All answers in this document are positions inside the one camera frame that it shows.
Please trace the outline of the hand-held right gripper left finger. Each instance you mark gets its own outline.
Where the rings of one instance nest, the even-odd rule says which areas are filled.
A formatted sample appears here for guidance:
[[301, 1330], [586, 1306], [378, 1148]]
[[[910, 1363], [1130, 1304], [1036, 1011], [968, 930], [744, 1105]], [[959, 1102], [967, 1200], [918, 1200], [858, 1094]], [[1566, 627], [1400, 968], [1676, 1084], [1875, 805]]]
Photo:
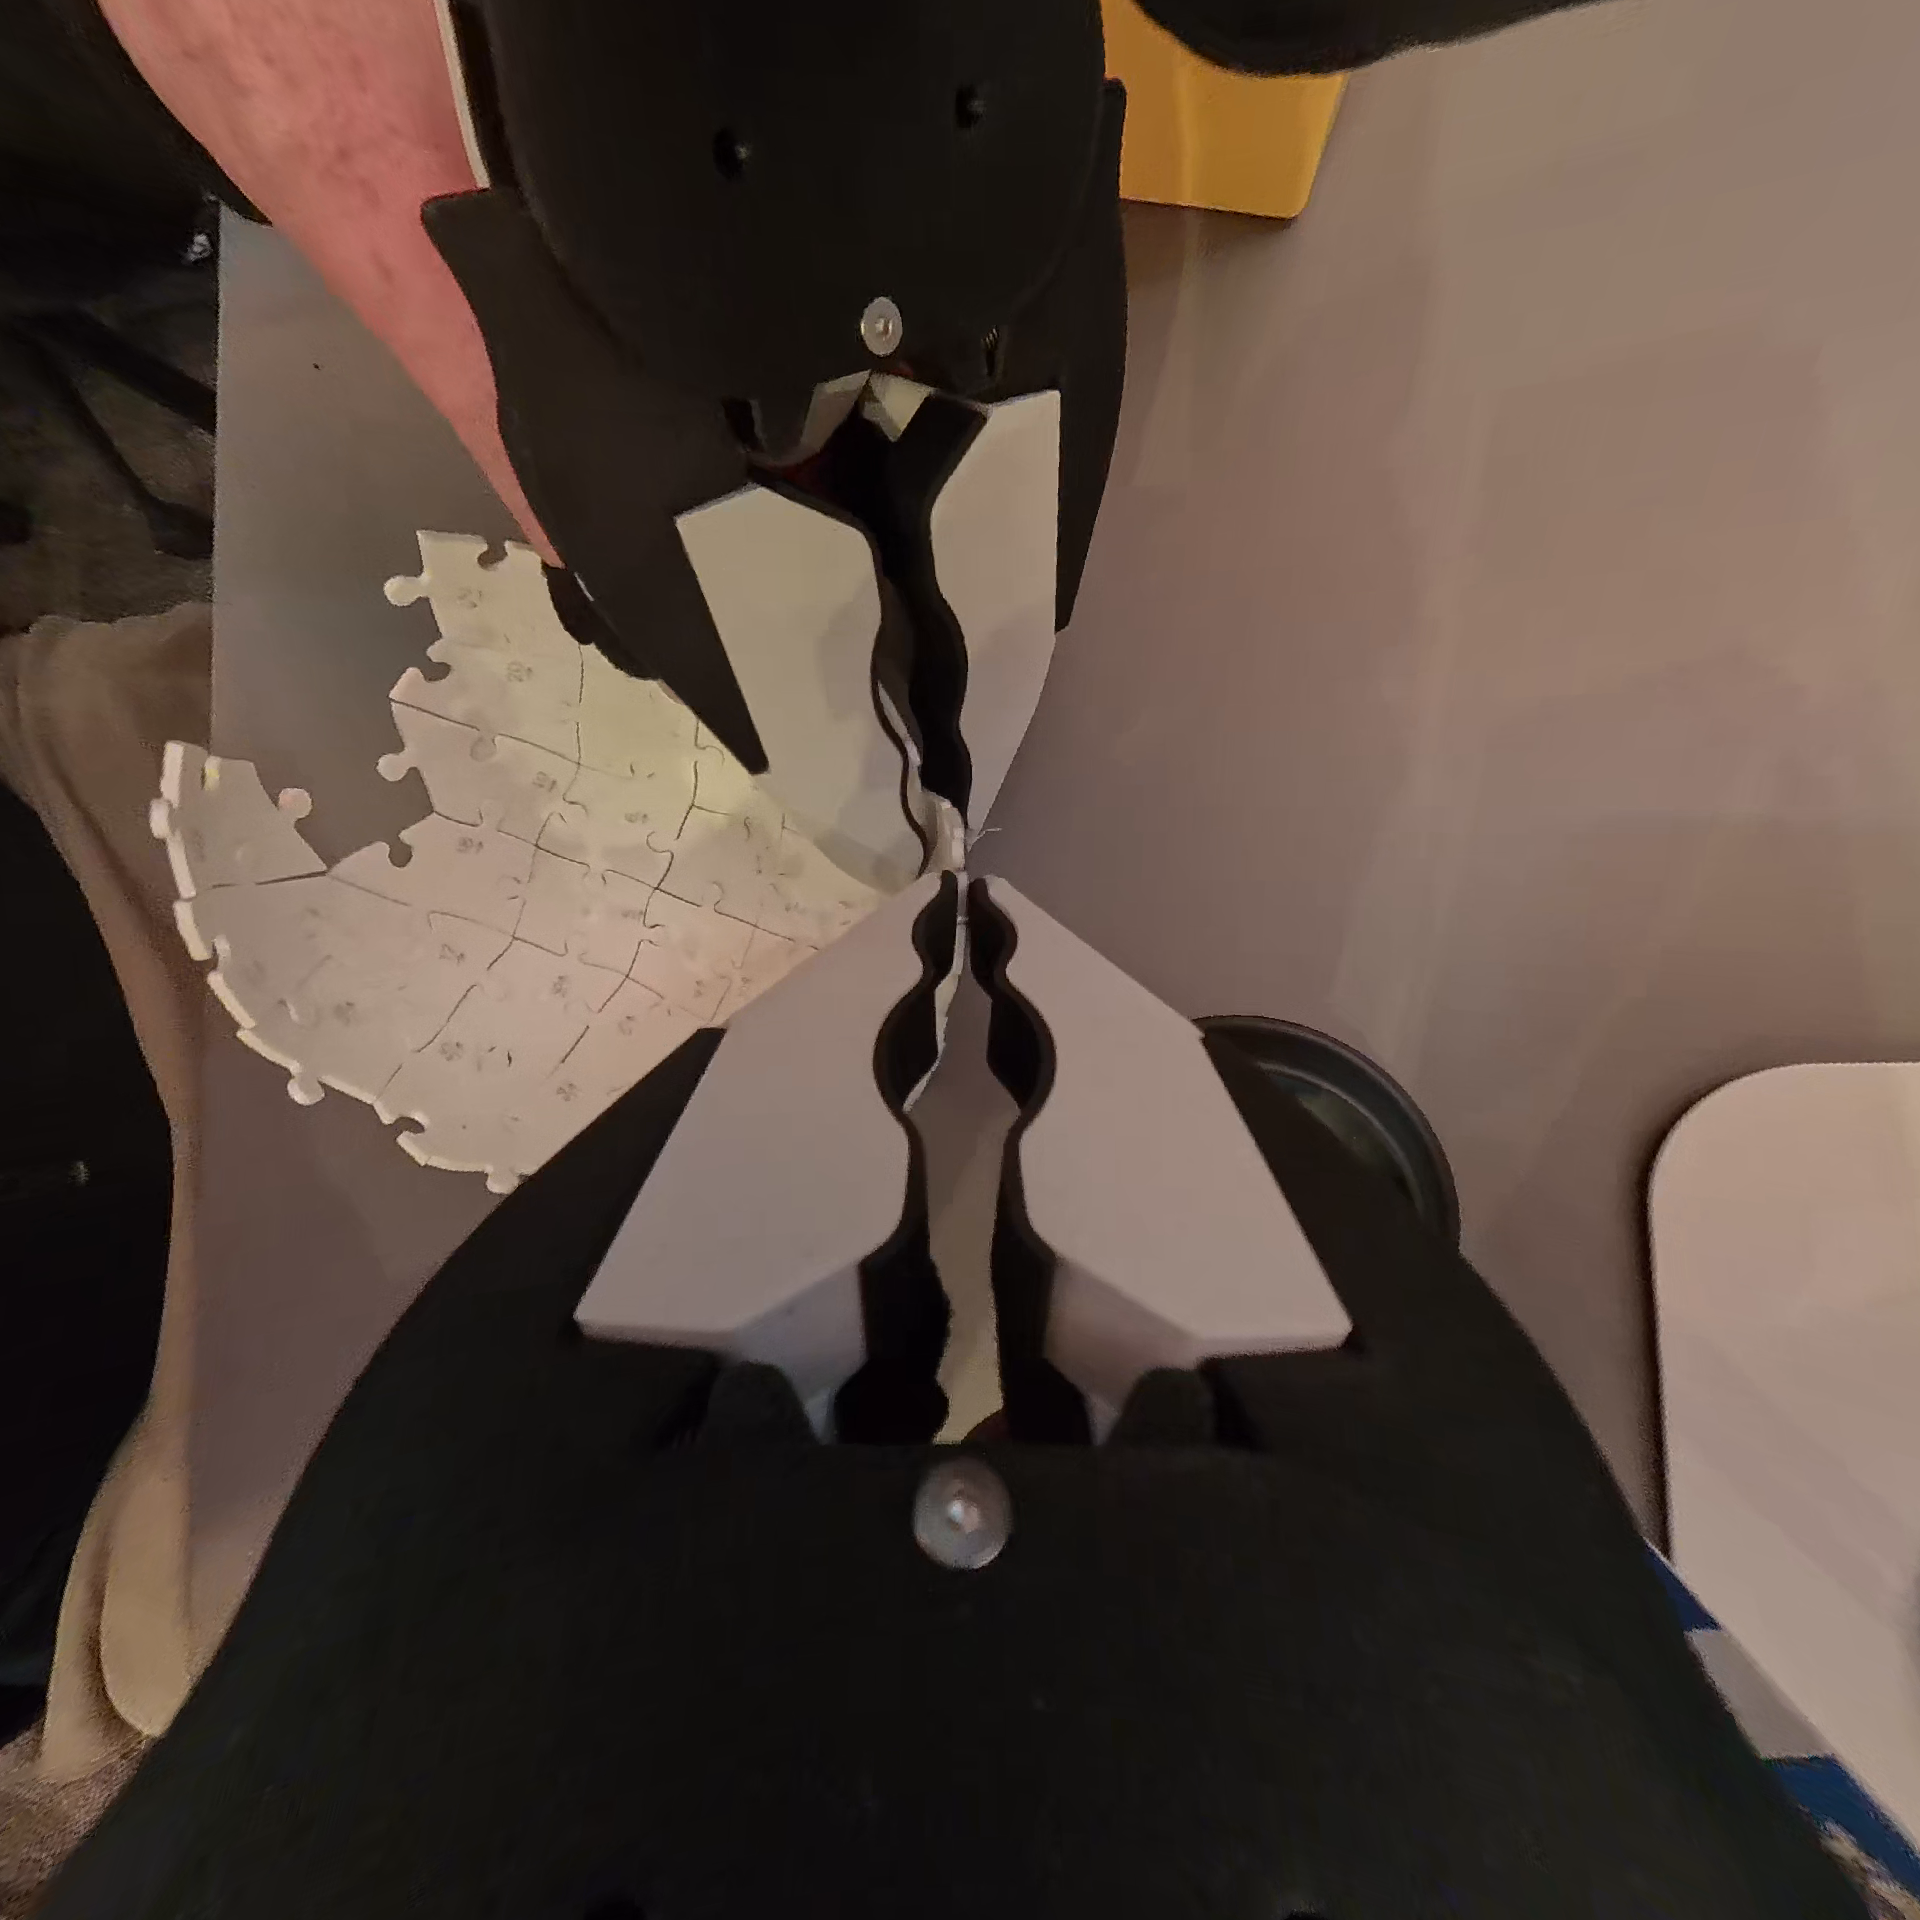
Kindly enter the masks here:
[[578, 1324], [760, 1363], [831, 1436], [932, 1436], [950, 1307], [907, 1105], [940, 1062], [962, 885], [914, 881], [747, 1004]]

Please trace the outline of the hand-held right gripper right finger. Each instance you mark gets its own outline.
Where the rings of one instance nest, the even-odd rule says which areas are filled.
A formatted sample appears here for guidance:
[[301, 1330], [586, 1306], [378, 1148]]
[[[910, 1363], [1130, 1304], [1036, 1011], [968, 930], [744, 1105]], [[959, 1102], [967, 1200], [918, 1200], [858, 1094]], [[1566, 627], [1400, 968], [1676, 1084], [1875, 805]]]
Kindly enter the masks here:
[[1014, 1105], [992, 1301], [1005, 1436], [1082, 1448], [1143, 1377], [1352, 1333], [1202, 1030], [1005, 881], [968, 885]]

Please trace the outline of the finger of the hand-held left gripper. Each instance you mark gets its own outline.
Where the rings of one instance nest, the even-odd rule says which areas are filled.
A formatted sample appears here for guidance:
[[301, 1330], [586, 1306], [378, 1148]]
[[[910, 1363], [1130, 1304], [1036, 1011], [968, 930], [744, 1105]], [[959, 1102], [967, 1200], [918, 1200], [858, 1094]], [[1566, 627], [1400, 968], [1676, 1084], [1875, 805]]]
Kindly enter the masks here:
[[1063, 397], [974, 402], [874, 374], [875, 534], [902, 618], [895, 689], [923, 786], [984, 819], [1058, 633]]
[[854, 881], [918, 878], [920, 757], [880, 673], [870, 534], [766, 485], [684, 512], [676, 531], [766, 755], [758, 786]]

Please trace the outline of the single curved puzzle piece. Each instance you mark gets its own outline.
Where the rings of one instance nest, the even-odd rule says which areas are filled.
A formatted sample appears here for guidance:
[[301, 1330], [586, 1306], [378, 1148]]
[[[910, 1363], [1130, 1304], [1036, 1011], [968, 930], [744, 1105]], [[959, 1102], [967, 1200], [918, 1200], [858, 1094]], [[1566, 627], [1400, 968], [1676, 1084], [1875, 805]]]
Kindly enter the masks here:
[[948, 800], [932, 798], [930, 808], [930, 864], [940, 874], [952, 876], [950, 960], [943, 980], [932, 994], [932, 1062], [940, 1062], [947, 1053], [952, 1002], [968, 974], [968, 825], [965, 814]]

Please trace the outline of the partly built puzzle ball shell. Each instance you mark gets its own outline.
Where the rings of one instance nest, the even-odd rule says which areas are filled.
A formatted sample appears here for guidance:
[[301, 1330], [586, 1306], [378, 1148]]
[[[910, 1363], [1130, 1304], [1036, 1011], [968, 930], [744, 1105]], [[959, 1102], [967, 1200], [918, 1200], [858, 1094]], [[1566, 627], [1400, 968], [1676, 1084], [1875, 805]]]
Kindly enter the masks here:
[[291, 1100], [367, 1105], [415, 1164], [515, 1189], [680, 1042], [744, 1016], [923, 861], [880, 724], [806, 822], [691, 708], [560, 624], [534, 552], [415, 534], [386, 581], [437, 636], [388, 691], [384, 780], [427, 811], [327, 859], [307, 793], [172, 740], [151, 837], [234, 1035]]

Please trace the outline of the person's left forearm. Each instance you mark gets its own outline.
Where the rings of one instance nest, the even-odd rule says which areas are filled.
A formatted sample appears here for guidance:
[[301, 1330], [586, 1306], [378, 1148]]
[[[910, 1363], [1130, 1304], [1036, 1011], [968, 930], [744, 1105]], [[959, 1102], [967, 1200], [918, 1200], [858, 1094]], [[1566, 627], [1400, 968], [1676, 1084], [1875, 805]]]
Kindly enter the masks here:
[[466, 445], [523, 540], [495, 385], [423, 203], [472, 187], [432, 3], [106, 3], [138, 74]]

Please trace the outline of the black round ball stand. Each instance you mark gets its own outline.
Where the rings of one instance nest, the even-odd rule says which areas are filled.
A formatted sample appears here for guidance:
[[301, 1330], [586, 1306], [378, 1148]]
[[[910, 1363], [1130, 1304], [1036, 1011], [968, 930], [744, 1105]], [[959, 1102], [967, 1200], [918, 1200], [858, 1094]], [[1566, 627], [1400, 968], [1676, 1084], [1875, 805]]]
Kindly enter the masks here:
[[1317, 1256], [1390, 1210], [1418, 1221], [1428, 1242], [1460, 1248], [1450, 1154], [1386, 1067], [1331, 1034], [1271, 1016], [1208, 1016], [1196, 1034]]

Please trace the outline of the yellow plastic bin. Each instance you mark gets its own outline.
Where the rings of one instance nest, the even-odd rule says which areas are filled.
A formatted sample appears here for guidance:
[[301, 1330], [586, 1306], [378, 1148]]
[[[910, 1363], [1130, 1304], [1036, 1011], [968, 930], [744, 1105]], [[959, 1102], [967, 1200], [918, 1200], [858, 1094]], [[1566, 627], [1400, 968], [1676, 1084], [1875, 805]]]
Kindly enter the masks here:
[[1181, 49], [1136, 3], [1103, 3], [1110, 81], [1125, 88], [1119, 197], [1296, 220], [1328, 149], [1346, 75], [1252, 78]]

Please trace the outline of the dark rounded blurry object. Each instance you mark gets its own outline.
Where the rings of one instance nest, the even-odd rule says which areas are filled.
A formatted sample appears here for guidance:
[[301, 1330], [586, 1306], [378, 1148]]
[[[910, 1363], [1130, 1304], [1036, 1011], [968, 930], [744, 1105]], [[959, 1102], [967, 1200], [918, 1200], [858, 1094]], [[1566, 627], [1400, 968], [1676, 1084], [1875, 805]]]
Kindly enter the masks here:
[[1189, 52], [1254, 78], [1350, 74], [1556, 9], [1556, 3], [1140, 3]]

